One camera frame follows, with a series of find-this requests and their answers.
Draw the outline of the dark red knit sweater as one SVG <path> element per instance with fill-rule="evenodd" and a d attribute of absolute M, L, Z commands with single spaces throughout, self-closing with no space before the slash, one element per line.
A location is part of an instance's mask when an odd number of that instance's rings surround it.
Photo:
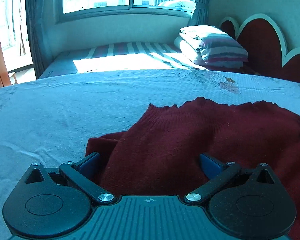
<path fill-rule="evenodd" d="M 207 181 L 202 153 L 248 168 L 267 163 L 296 204 L 290 235 L 300 239 L 300 116 L 274 103 L 150 105 L 129 130 L 90 138 L 93 152 L 109 157 L 96 181 L 116 195 L 184 195 Z"/>

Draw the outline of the white floral bed sheet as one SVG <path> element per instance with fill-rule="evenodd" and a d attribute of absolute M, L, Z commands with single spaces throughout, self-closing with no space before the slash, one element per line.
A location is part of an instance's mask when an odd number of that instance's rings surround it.
<path fill-rule="evenodd" d="M 79 161 L 89 138 L 129 129 L 149 104 L 180 106 L 198 97 L 273 102 L 300 115 L 300 83 L 198 69 L 89 72 L 0 88 L 0 239 L 11 236 L 3 204 L 32 163 Z"/>

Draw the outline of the red heart-shaped headboard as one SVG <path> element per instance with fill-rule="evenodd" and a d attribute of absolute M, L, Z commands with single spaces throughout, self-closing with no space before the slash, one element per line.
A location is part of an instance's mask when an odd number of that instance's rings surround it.
<path fill-rule="evenodd" d="M 300 83 L 300 47 L 288 50 L 282 30 L 271 17 L 254 14 L 242 24 L 225 17 L 219 28 L 246 49 L 253 73 Z"/>

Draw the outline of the striped mattress sheet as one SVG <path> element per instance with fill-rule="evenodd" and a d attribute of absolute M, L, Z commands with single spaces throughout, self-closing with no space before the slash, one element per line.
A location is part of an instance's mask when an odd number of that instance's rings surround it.
<path fill-rule="evenodd" d="M 172 44 L 123 42 L 64 51 L 46 68 L 40 78 L 90 72 L 190 68 L 203 69 Z"/>

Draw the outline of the striped pillow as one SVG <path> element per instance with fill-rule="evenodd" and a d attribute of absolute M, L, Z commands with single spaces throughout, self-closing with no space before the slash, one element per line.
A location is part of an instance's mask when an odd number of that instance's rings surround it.
<path fill-rule="evenodd" d="M 248 52 L 230 35 L 210 25 L 181 28 L 174 45 L 194 64 L 205 68 L 239 69 Z"/>

